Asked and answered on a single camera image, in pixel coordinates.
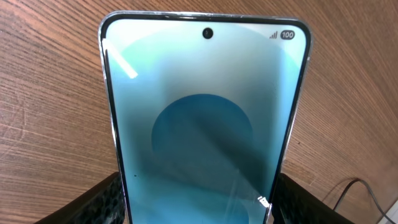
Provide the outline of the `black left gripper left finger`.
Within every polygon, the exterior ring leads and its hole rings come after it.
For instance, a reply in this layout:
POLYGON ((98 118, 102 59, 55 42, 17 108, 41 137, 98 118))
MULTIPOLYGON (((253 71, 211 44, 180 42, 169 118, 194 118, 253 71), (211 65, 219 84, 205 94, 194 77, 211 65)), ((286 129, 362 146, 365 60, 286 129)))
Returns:
POLYGON ((35 224, 123 224, 126 218, 119 172, 35 224))

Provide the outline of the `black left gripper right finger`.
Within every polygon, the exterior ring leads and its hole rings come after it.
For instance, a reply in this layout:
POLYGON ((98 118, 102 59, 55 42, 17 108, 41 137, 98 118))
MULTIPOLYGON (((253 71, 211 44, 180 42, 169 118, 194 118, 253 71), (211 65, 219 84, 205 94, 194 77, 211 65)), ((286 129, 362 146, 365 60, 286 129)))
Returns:
POLYGON ((285 174, 277 181, 272 216, 275 224, 353 224, 285 174))

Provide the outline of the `light blue Galaxy smartphone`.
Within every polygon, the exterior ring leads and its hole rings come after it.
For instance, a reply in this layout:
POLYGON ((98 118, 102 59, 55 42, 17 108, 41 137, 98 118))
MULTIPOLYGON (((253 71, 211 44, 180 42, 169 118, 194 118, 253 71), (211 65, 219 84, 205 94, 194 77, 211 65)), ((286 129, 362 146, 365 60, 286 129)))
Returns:
POLYGON ((114 11, 98 43, 129 223, 266 223, 310 61, 309 26, 114 11))

